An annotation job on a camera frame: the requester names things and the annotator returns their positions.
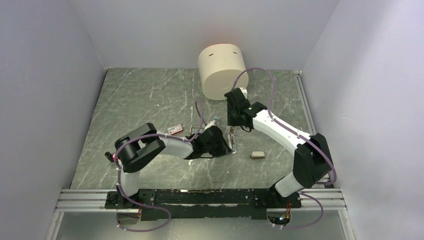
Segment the long white stapler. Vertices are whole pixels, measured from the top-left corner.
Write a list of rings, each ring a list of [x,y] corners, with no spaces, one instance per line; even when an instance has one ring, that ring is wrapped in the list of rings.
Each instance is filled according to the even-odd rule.
[[[231,154],[235,154],[237,152],[236,138],[235,138],[236,128],[234,126],[230,126],[228,132],[228,144],[231,150]]]

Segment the blue white stapler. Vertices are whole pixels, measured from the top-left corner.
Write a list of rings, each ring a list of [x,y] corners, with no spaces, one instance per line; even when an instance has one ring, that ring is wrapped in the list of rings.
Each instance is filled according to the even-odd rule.
[[[213,124],[215,125],[215,126],[218,126],[219,125],[219,117],[218,116],[215,116],[214,118],[213,118]]]

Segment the red white staple box sleeve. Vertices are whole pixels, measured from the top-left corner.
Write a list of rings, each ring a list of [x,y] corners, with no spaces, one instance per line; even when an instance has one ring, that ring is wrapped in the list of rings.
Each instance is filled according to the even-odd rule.
[[[167,129],[169,135],[177,135],[179,133],[182,133],[184,131],[183,126],[181,124],[177,124],[174,126],[171,126]]]

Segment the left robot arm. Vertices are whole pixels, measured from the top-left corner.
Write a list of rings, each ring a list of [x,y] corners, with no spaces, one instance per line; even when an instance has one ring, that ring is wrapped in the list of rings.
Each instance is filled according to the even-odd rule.
[[[217,158],[233,151],[221,129],[214,123],[200,127],[185,137],[165,134],[152,123],[146,123],[119,138],[114,146],[115,153],[107,151],[104,154],[120,171],[117,192],[108,196],[105,204],[112,209],[132,208],[138,203],[140,171],[157,156],[195,160]]]

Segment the staple tray with staples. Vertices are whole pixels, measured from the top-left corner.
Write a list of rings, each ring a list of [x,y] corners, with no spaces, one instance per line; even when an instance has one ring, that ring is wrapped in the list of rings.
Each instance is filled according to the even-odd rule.
[[[198,125],[197,126],[191,125],[190,126],[190,129],[189,129],[189,135],[194,135],[197,132],[200,135],[201,133],[203,133],[203,131],[204,131],[204,127],[203,126],[201,128],[199,128]]]

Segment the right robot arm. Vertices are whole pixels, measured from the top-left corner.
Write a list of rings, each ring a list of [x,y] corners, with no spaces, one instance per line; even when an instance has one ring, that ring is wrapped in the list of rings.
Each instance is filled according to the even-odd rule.
[[[334,168],[326,138],[299,130],[274,115],[260,102],[250,103],[240,88],[225,93],[227,124],[257,130],[282,145],[293,156],[292,170],[271,189],[270,202],[282,207],[289,195],[313,187]]]

